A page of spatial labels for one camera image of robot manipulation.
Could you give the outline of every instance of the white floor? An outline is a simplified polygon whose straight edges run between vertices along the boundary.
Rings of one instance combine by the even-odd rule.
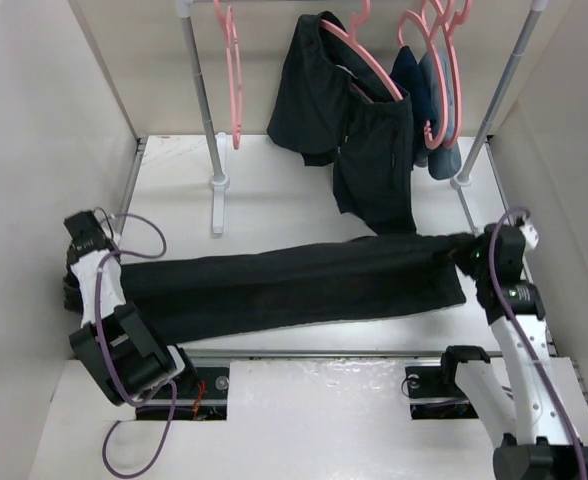
[[[471,138],[459,140],[463,158]],[[276,147],[262,135],[244,136],[231,146],[225,234],[210,235],[211,165],[202,136],[157,136],[148,140],[130,211],[165,232],[166,259],[257,253],[315,242],[350,240],[372,232],[358,218],[341,215],[332,195],[331,168],[310,168],[300,155]],[[426,235],[470,231],[456,191],[433,180],[426,169],[412,175],[418,232]],[[477,225],[496,221],[503,204],[485,150],[466,196]],[[151,252],[158,241],[149,227],[128,221],[122,246]],[[437,353],[453,344],[480,345],[498,352],[473,283],[461,279],[468,302],[460,307],[411,317],[340,322],[279,329],[194,342],[190,349],[245,352]]]
[[[588,408],[571,362],[553,359],[559,393],[588,444]],[[501,359],[493,361],[507,385]],[[478,420],[411,420],[402,360],[235,362],[228,420],[175,422],[144,480],[488,480],[492,446]],[[101,460],[112,406],[77,361],[52,399],[31,480],[112,479]],[[108,448],[113,466],[147,464],[163,422],[127,422]]]

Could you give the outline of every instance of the pink hanger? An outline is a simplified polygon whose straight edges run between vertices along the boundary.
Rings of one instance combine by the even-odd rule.
[[[365,48],[363,48],[363,46],[356,40],[356,30],[360,25],[363,25],[365,22],[367,22],[367,19],[370,18],[371,10],[372,6],[370,4],[370,0],[363,0],[363,11],[360,13],[352,13],[349,34],[341,30],[340,27],[337,27],[332,22],[328,22],[327,20],[321,20],[321,27],[343,40],[343,42],[345,42],[352,50],[354,50],[358,56],[361,57],[365,63],[367,63],[367,65],[374,71],[376,76],[381,79],[381,82],[383,82],[385,88],[387,88],[387,90],[390,92],[394,101],[399,101],[403,99],[403,96],[401,95],[401,92],[399,92],[394,81],[390,78],[385,69],[370,54],[370,52],[365,50]]]
[[[221,25],[223,34],[225,35],[227,74],[230,84],[230,109],[232,112],[232,143],[234,149],[238,150],[241,144],[241,122],[243,120],[243,72],[241,70],[241,53],[238,46],[236,23],[234,22],[234,12],[231,5],[227,7],[226,15],[223,15],[220,0],[213,1],[218,23]],[[236,82],[234,81],[232,44],[234,44],[234,55],[236,57]]]
[[[438,73],[438,84],[439,90],[441,93],[441,98],[439,101],[441,102],[441,111],[443,112],[443,118],[440,122],[440,128],[436,137],[433,136],[432,127],[430,122],[425,124],[423,129],[425,135],[425,145],[434,150],[435,148],[439,147],[443,144],[446,148],[451,148],[456,144],[458,137],[461,133],[461,128],[463,126],[463,108],[462,108],[462,95],[461,95],[461,82],[458,70],[458,61],[456,59],[456,50],[454,49],[454,44],[452,43],[452,36],[456,31],[459,25],[464,24],[467,21],[467,18],[470,14],[470,8],[472,8],[472,0],[465,0],[465,6],[461,11],[454,11],[456,2],[455,0],[448,0],[447,6],[443,8],[440,0],[429,0],[434,10],[436,10],[436,19],[434,20],[434,24],[432,28],[429,28],[427,25],[427,19],[425,17],[425,7],[427,6],[428,0],[421,1],[421,10],[420,15],[416,12],[412,12],[410,10],[406,10],[401,15],[401,20],[398,25],[398,43],[401,47],[405,46],[405,42],[403,41],[403,33],[402,28],[403,24],[406,20],[410,20],[414,23],[421,34],[423,35],[423,40],[425,40],[425,45],[427,47],[427,54],[430,55],[434,65],[436,65],[436,71]],[[441,65],[441,59],[438,55],[438,51],[436,50],[436,45],[434,44],[434,38],[438,33],[438,29],[441,28],[443,30],[443,35],[445,37],[445,45],[447,47],[447,54],[450,61],[450,67],[452,71],[452,88],[454,90],[454,134],[452,138],[447,142],[443,142],[445,138],[445,133],[447,130],[447,121],[448,121],[448,114],[449,108],[447,105],[447,85],[445,83],[445,75],[443,70],[443,65]]]

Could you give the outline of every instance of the red wire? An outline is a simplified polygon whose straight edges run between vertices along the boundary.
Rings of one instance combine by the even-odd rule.
[[[201,401],[203,400],[206,389],[207,386],[205,385],[205,380],[201,380],[201,383],[198,384],[198,397],[196,397],[196,400],[194,400],[194,403],[192,404],[192,410],[194,410],[194,420],[196,420],[198,411],[201,408]]]

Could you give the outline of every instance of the black pants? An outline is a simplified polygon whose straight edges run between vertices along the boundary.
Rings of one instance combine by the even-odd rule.
[[[450,252],[468,234],[365,237],[257,255],[124,265],[128,301],[167,343],[336,320],[411,315],[465,302]],[[82,308],[67,289],[66,306]]]
[[[343,28],[330,12],[298,20],[267,133],[308,166],[334,162],[342,213],[379,234],[413,233],[409,95],[395,102],[361,58],[321,28],[323,19]]]

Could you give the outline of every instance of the clothing rack pole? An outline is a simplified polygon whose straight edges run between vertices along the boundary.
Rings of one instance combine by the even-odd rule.
[[[198,57],[198,48],[196,46],[196,37],[194,36],[194,27],[192,25],[192,4],[194,0],[176,0],[176,11],[181,19],[185,44],[190,56],[190,67],[196,88],[198,106],[201,111],[203,120],[203,130],[207,148],[210,152],[212,162],[211,185],[213,190],[212,199],[212,234],[220,236],[225,229],[225,190],[229,186],[229,177],[225,173],[227,157],[227,135],[225,133],[214,133],[214,123],[210,114],[210,106],[207,101],[207,92],[205,90],[205,81],[201,71],[201,62]]]
[[[472,145],[472,149],[470,150],[470,153],[465,160],[465,165],[463,165],[463,168],[458,173],[458,175],[456,175],[450,181],[452,187],[457,190],[461,187],[467,187],[471,184],[470,172],[472,171],[472,168],[474,168],[478,154],[480,153],[481,148],[485,143],[487,134],[492,127],[492,122],[496,117],[496,112],[503,102],[503,98],[505,97],[505,93],[507,92],[510,83],[512,82],[514,73],[516,73],[516,69],[518,68],[519,62],[521,61],[525,47],[527,46],[527,43],[532,36],[532,32],[534,31],[534,27],[536,27],[538,19],[543,13],[543,10],[545,10],[547,7],[547,3],[548,0],[532,0],[530,12],[527,16],[527,19],[525,20],[523,28],[521,29],[521,33],[518,37],[518,40],[516,41],[516,45],[514,46],[514,50],[512,51],[510,59],[505,66],[503,75],[498,82],[498,86],[496,87],[496,91],[494,92],[494,96],[490,102],[490,106],[485,113],[485,117],[483,118],[483,123],[481,123],[481,126],[479,127],[476,138],[474,139],[474,144]]]

